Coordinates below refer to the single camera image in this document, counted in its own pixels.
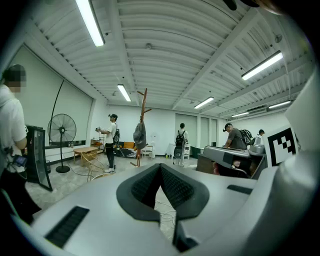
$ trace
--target cap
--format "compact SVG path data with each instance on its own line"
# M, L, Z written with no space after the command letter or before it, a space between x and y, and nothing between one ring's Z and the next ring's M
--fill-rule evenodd
M226 130L228 126L232 126L232 124L228 122L228 123L224 126L224 129Z

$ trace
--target black pants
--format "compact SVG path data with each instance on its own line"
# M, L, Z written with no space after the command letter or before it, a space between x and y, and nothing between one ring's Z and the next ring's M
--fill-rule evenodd
M18 215L26 223L33 221L33 214L40 211L25 188L26 180L16 172L4 170L0 179L0 188L4 189L17 211Z
M113 143L106 143L105 144L105 153L106 153L106 157L108 158L108 161L109 161L109 168L113 168L114 167L114 160L115 160L114 144Z

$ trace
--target fan base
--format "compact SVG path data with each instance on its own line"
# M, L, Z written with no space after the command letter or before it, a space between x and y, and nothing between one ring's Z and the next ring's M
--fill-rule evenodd
M64 174L64 173L67 173L70 171L70 167L69 166L58 166L57 168L55 168L55 171L57 173L60 173L60 174Z

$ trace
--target black backpack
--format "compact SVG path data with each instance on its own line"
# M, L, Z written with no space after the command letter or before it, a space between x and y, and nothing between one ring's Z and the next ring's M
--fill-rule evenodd
M184 144L185 144L185 137L184 137L184 134L185 134L185 130L183 131L182 134L180 134L180 132L178 131L178 135L175 139L175 145L176 146L180 146L182 147Z
M116 130L113 136L113 145L117 145L120 140L120 130L118 129L117 123L115 123L115 125L116 125Z
M255 143L256 139L252 137L252 134L250 131L243 129L243 130L240 130L240 133L242 135L242 140L243 140L244 144L249 146L249 145L253 145Z

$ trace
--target wooden coat rack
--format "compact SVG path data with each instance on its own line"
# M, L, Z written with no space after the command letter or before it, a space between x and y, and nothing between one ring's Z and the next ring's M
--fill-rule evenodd
M146 100L147 100L147 88L144 88L144 93L142 93L141 91L137 91L137 92L143 96L141 115L140 115L140 124L142 124L144 122L145 113L151 111L152 109L150 108L148 110L145 110L146 109ZM137 149L137 151L136 151L136 164L133 162L130 162L130 164L132 164L135 167L140 167L140 154L141 154L141 149Z

